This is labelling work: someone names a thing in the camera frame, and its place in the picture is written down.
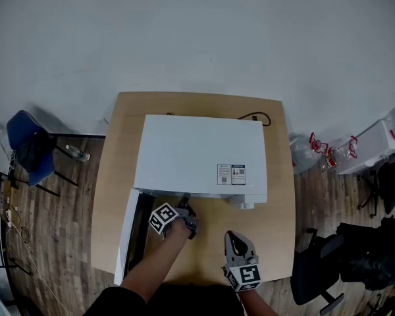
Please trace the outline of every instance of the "wooden table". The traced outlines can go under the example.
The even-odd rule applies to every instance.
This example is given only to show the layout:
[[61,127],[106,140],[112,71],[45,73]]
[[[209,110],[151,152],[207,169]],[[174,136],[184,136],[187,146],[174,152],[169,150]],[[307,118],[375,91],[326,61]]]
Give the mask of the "wooden table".
[[[181,116],[235,119],[263,111],[272,125],[264,127],[268,204],[238,210],[222,199],[192,198],[201,220],[201,231],[186,244],[166,281],[224,284],[224,234],[242,233],[255,245],[264,281],[292,274],[295,237],[295,198],[292,162],[282,103],[266,99],[207,93],[120,93],[99,166],[92,215],[92,266],[115,271],[121,228],[130,189],[133,187],[145,115],[172,113]],[[178,198],[157,198],[175,204]],[[147,252],[158,245],[149,231]]]

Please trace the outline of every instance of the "blue chair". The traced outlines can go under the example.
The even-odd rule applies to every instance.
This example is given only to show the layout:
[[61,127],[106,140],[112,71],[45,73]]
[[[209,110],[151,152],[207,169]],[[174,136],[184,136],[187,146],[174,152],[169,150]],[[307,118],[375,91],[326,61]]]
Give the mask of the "blue chair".
[[[40,125],[38,122],[25,110],[20,110],[12,119],[7,123],[7,136],[9,137],[9,143],[11,148],[17,151],[25,140],[31,138],[37,132],[48,132]],[[61,149],[59,146],[56,148],[63,152],[65,155],[72,158],[65,150]],[[48,178],[52,174],[59,176],[60,178],[70,182],[72,185],[78,186],[77,183],[73,182],[71,179],[58,173],[54,167],[53,152],[44,153],[42,155],[41,162],[35,171],[29,172],[29,186],[36,186],[54,196],[60,196],[59,194],[44,188],[39,185],[41,181]]]

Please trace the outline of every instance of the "wooden floor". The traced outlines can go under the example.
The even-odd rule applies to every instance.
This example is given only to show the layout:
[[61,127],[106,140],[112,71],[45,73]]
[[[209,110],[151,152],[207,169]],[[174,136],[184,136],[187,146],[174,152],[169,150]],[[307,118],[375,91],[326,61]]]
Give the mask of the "wooden floor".
[[[60,192],[60,197],[25,184],[20,184],[16,194],[21,226],[25,226],[30,233],[28,247],[32,257],[46,283],[73,316],[83,314],[97,295],[113,283],[112,274],[90,265],[93,195],[103,142],[97,139],[59,138],[60,145],[73,144],[91,153],[90,161],[81,163],[55,152],[56,169],[78,182],[78,188],[53,175],[43,185]],[[21,169],[17,169],[16,174],[19,178],[27,178]],[[309,227],[318,228],[320,236],[328,236],[341,222],[379,226],[385,216],[382,203],[379,203],[379,212],[374,219],[369,218],[371,205],[357,210],[358,203],[368,196],[368,190],[354,176],[336,176],[314,167],[295,176],[294,181],[297,250],[308,246],[310,235],[305,230]],[[30,277],[18,269],[11,269],[11,278],[17,290],[30,297],[44,315],[67,315],[41,281],[15,231],[8,234],[7,242],[12,255],[34,272]],[[297,306],[293,301],[289,278],[266,282],[258,291],[279,315],[318,315],[326,304],[322,298],[317,298],[307,305]],[[365,309],[368,301],[376,302],[378,294],[366,291],[361,283],[340,281],[329,292],[333,296],[341,292],[346,295],[344,303],[330,314],[332,316],[355,315]],[[392,293],[393,289],[388,288],[384,296]]]

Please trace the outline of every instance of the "dark clothing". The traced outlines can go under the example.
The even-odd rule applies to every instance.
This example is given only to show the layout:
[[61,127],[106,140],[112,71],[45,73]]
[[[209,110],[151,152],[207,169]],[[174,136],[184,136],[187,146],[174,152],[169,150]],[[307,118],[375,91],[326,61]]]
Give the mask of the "dark clothing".
[[336,233],[344,236],[342,281],[362,282],[368,290],[395,285],[395,219],[382,219],[378,228],[342,223]]
[[187,315],[244,316],[242,304],[229,286],[175,286],[163,284],[146,305],[144,299],[128,289],[110,287],[84,316],[112,315]]

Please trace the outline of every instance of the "cable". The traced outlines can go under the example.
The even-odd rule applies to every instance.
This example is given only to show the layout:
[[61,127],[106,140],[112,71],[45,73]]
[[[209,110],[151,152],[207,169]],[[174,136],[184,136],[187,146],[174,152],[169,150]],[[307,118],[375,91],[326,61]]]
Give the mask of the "cable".
[[[20,239],[23,241],[23,237],[22,237],[22,235],[20,234],[19,229],[17,229],[16,226],[15,226],[12,222],[10,222],[10,223],[11,223],[12,226],[16,229],[16,231],[18,232],[18,234],[19,234],[19,236],[20,236]],[[28,246],[25,244],[25,242],[24,242],[24,245],[25,245],[26,250],[28,251],[28,255],[29,255],[29,257],[30,257],[30,259],[31,259],[31,261],[32,261],[32,264],[33,264],[34,267],[36,268],[36,270],[37,270],[37,272],[38,272],[38,275],[39,275],[39,277],[42,279],[42,281],[44,282],[45,286],[48,288],[48,290],[49,290],[49,291],[51,292],[51,294],[54,296],[55,300],[56,300],[56,301],[63,307],[63,309],[67,312],[67,314],[68,314],[69,316],[72,316],[72,314],[68,312],[68,310],[66,309],[66,307],[59,301],[59,299],[56,297],[56,295],[54,295],[53,291],[51,290],[51,288],[49,287],[49,285],[46,283],[46,281],[44,280],[44,278],[42,277],[41,272],[40,272],[40,270],[38,269],[38,267],[37,267],[37,265],[36,265],[34,259],[32,258],[31,252],[30,252]]]
[[6,203],[7,205],[9,205],[9,207],[11,207],[12,209],[13,209],[13,211],[16,213],[16,215],[18,216],[18,218],[19,218],[19,224],[18,224],[18,228],[20,227],[20,224],[22,223],[22,218],[20,217],[20,214],[19,214],[19,212],[10,204],[10,203]]
[[20,233],[22,234],[23,232],[25,232],[26,234],[26,238],[24,238],[22,235],[22,241],[24,242],[24,244],[29,244],[29,239],[30,239],[30,235],[28,230],[25,227],[20,227]]
[[263,113],[262,111],[255,111],[254,113],[248,113],[248,114],[246,114],[244,116],[238,117],[237,119],[244,119],[246,117],[253,116],[253,115],[266,116],[266,118],[268,119],[269,123],[268,124],[263,124],[262,123],[263,126],[270,126],[272,124],[271,118],[268,116],[268,114],[267,113]]
[[9,252],[9,254],[11,255],[11,257],[14,257],[13,255],[12,255],[12,252],[11,252],[11,245],[7,242],[7,235],[9,234],[9,232],[11,231],[12,229],[11,228],[9,228],[9,230],[6,232],[6,236],[5,236],[5,240],[6,240],[6,250]]

